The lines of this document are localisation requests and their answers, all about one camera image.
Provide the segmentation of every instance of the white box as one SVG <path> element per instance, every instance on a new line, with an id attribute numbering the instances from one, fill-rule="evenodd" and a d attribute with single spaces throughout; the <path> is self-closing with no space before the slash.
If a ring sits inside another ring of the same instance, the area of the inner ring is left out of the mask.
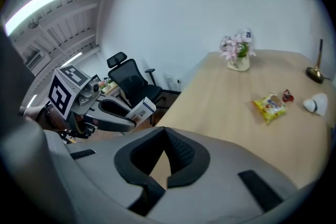
<path id="1" fill-rule="evenodd" d="M 152 115 L 156 110 L 155 104 L 145 97 L 134 109 L 132 109 L 126 118 L 136 122 L 136 126 L 139 126 L 145 119 Z"/>

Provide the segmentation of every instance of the ceiling light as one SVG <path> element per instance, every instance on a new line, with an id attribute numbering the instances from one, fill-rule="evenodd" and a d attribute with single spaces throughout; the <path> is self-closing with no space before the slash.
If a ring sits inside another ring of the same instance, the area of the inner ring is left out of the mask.
<path id="1" fill-rule="evenodd" d="M 11 32 L 24 21 L 24 19 L 51 1 L 54 0 L 32 0 L 24 5 L 5 25 L 7 35 L 9 36 Z"/>
<path id="2" fill-rule="evenodd" d="M 30 107 L 30 105 L 32 104 L 33 100 L 37 97 L 37 94 L 33 96 L 33 98 L 30 100 L 30 102 L 28 103 L 27 107 Z"/>
<path id="3" fill-rule="evenodd" d="M 73 56 L 69 61 L 66 61 L 63 65 L 61 65 L 61 67 L 68 65 L 69 63 L 71 63 L 73 60 L 75 60 L 76 58 L 78 58 L 78 57 L 81 56 L 81 55 L 82 55 L 81 52 L 78 53 L 78 54 L 76 54 L 76 55 Z"/>

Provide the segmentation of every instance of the white wall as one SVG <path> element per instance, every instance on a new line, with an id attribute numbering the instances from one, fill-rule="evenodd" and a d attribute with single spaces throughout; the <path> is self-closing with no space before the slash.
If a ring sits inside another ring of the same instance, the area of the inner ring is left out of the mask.
<path id="1" fill-rule="evenodd" d="M 110 69 L 106 61 L 102 62 L 100 60 L 98 54 L 99 52 L 85 58 L 83 61 L 75 63 L 75 66 L 91 77 L 97 74 L 102 80 L 108 76 L 107 74 Z"/>
<path id="2" fill-rule="evenodd" d="M 102 0 L 97 43 L 104 59 L 123 51 L 142 72 L 155 68 L 167 89 L 165 77 L 186 84 L 224 35 L 246 26 L 256 48 L 300 52 L 314 61 L 323 38 L 322 71 L 333 78 L 334 32 L 320 0 Z"/>

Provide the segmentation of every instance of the desk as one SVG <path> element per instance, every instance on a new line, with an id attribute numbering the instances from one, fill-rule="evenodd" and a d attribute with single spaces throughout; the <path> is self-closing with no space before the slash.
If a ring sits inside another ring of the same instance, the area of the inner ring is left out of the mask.
<path id="1" fill-rule="evenodd" d="M 310 80 L 305 69 L 313 64 L 301 54 L 274 50 L 257 50 L 256 54 L 246 72 L 228 69 L 217 52 L 208 54 L 193 81 L 157 126 L 241 145 L 301 188 L 317 179 L 328 159 L 330 128 L 336 120 L 336 89 L 329 80 L 323 84 Z M 286 89 L 295 100 L 286 104 L 285 115 L 267 125 L 251 100 L 269 92 L 282 97 Z M 302 106 L 304 99 L 320 92 L 329 99 L 324 118 Z M 168 170 L 163 154 L 151 175 L 165 187 Z"/>

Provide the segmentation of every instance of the ceiling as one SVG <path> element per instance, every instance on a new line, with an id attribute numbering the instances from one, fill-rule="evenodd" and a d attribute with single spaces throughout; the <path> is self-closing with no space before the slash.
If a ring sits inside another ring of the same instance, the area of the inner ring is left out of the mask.
<path id="1" fill-rule="evenodd" d="M 31 0 L 7 0 L 2 10 L 6 23 Z M 11 34 L 10 39 L 24 62 L 29 64 L 38 54 L 45 56 L 23 105 L 34 94 L 46 91 L 54 69 L 76 55 L 97 47 L 96 25 L 100 0 L 55 0 L 34 12 Z"/>

